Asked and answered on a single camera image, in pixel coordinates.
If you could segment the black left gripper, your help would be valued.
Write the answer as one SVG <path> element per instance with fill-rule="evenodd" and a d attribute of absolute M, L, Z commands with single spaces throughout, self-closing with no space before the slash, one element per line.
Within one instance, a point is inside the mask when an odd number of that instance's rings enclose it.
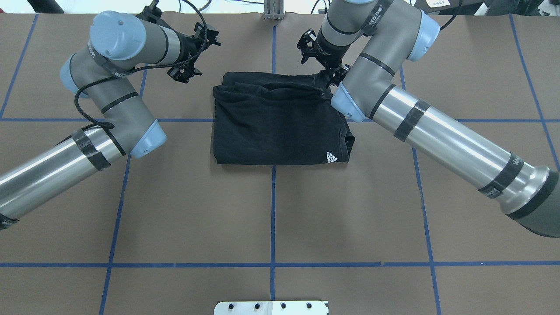
<path fill-rule="evenodd" d="M 211 24 L 196 24 L 194 28 L 195 34 L 190 36 L 178 33 L 181 44 L 180 54 L 177 62 L 184 62 L 180 66 L 172 67 L 168 70 L 168 75 L 174 81 L 187 84 L 194 76 L 202 76 L 202 72 L 195 68 L 194 63 L 197 57 L 192 59 L 201 49 L 207 49 L 211 45 L 222 46 L 219 42 L 219 31 Z"/>

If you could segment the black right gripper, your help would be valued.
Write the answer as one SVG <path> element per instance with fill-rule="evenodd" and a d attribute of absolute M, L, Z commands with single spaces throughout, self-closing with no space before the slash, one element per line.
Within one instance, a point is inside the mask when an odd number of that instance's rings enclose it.
<path fill-rule="evenodd" d="M 323 35 L 316 35 L 313 29 L 306 30 L 297 43 L 301 54 L 300 64 L 305 64 L 309 58 L 315 58 L 326 69 L 328 74 L 326 88 L 333 85 L 338 87 L 351 70 L 351 65 L 342 64 L 349 47 L 350 44 L 334 45 Z"/>

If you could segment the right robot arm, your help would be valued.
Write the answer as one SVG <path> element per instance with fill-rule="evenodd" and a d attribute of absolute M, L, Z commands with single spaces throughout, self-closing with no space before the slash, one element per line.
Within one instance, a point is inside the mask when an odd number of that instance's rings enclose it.
<path fill-rule="evenodd" d="M 420 60 L 440 30 L 403 0 L 333 0 L 319 30 L 306 30 L 297 48 L 302 63 L 323 66 L 327 87 L 336 88 L 332 107 L 345 118 L 380 124 L 496 201 L 523 228 L 558 238 L 558 170 L 527 163 L 394 84 L 403 64 Z"/>

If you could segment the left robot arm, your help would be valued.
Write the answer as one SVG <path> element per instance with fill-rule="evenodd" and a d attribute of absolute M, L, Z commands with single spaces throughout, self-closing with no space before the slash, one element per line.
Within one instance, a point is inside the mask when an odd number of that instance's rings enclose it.
<path fill-rule="evenodd" d="M 76 110 L 90 122 L 53 148 L 1 176 L 1 229 L 122 156 L 139 159 L 166 142 L 166 134 L 129 81 L 132 74 L 164 68 L 188 83 L 194 63 L 218 30 L 205 20 L 193 35 L 174 30 L 155 6 L 132 15 L 107 10 L 94 16 L 85 48 L 60 69 Z"/>

